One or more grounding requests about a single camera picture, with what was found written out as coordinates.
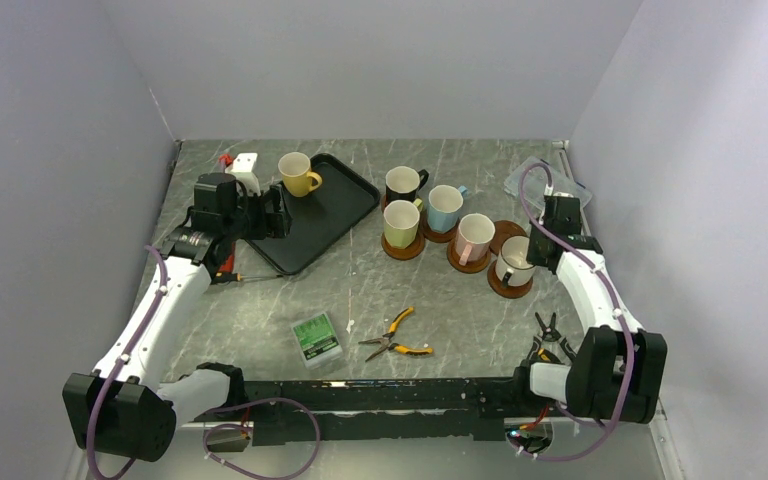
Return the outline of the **yellow mug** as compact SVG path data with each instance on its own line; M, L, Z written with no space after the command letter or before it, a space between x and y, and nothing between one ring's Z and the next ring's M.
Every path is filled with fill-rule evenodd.
M283 155L278 170L286 190L297 198L309 195L323 184L322 177L312 170L310 157L301 152Z

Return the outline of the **white ribbed mug black handle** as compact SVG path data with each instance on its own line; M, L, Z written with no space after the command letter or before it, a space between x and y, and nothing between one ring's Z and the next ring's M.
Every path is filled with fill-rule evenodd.
M495 276L503 288L522 287L532 280L536 267L527 260L529 243L527 236L512 236L502 244Z

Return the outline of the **pink mug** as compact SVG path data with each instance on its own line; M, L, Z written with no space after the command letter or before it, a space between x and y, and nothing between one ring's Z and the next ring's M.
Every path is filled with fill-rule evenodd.
M455 237L456 264L465 267L482 260L489 252L495 232L495 224L488 216L480 213L463 216Z

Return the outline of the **blue mug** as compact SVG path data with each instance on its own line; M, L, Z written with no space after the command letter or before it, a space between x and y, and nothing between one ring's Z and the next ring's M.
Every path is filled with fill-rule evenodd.
M428 195L427 222L435 233L447 233L458 222L468 193L465 186L435 186Z

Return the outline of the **green mug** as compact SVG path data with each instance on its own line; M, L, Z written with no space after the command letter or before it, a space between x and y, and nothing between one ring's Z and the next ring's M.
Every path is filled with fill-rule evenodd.
M394 200L383 211L383 235L387 244L394 249L406 249L415 240L423 209L423 202Z

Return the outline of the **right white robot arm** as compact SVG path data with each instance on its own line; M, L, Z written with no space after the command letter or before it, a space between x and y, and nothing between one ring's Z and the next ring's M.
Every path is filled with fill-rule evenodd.
M599 242L581 232L577 197L546 185L542 212L530 223L525 260L546 268L565 287L584 338L567 364L533 356L517 367L513 406L534 415L554 402L571 417L650 422L666 362L665 339L647 331L621 300Z

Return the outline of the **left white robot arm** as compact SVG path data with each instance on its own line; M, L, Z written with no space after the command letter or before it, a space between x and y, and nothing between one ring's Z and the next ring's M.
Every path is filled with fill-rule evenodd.
M170 385L161 380L178 330L236 242L284 238L290 228L282 184L257 193L233 174L198 178L184 221L160 247L147 248L155 273L114 346L90 373L71 374L63 387L76 443L91 468L98 467L98 453L154 462L196 417L212 410L232 420L245 411L239 367L207 362Z

